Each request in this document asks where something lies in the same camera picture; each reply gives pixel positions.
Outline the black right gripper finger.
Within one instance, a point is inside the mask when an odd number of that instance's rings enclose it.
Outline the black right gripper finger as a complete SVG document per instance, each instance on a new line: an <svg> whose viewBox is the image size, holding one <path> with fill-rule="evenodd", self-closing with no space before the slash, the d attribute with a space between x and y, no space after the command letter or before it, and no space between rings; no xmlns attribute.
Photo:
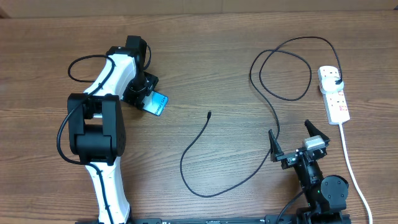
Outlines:
<svg viewBox="0 0 398 224"><path fill-rule="evenodd" d="M274 133L272 132L272 130L270 129L268 131L268 135L269 135L269 140L270 140L270 155L271 155L271 161L272 162L277 162L279 161L279 157L283 156L284 153L282 151L282 149L280 148L279 143L277 142Z"/></svg>
<svg viewBox="0 0 398 224"><path fill-rule="evenodd" d="M310 122L310 120L306 119L304 122L304 125L307 128L307 131L308 131L310 137L320 136L323 139L323 141L325 142L325 146L329 145L330 138L327 135L325 135L324 133L322 133L318 128L316 128Z"/></svg>

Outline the Samsung Galaxy smartphone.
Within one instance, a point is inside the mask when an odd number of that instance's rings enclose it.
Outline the Samsung Galaxy smartphone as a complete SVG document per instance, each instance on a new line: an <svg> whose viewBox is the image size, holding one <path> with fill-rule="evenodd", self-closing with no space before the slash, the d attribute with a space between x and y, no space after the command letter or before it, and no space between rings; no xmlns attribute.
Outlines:
<svg viewBox="0 0 398 224"><path fill-rule="evenodd" d="M160 116L168 101L169 98L167 96L153 91L149 96L144 97L142 101L144 103L143 110L156 116Z"/></svg>

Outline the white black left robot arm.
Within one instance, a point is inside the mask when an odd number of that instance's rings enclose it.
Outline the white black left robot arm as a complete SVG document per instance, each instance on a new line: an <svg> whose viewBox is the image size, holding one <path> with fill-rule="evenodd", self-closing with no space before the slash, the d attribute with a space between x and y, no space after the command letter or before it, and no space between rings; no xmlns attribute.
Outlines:
<svg viewBox="0 0 398 224"><path fill-rule="evenodd" d="M132 223L125 196L121 156L126 129L121 104L160 116L168 97L157 93L158 77L147 72L151 50L135 35L123 47L112 46L102 57L105 66L83 93L68 97L68 114L61 127L68 128L70 149L90 174L99 206L95 223Z"/></svg>

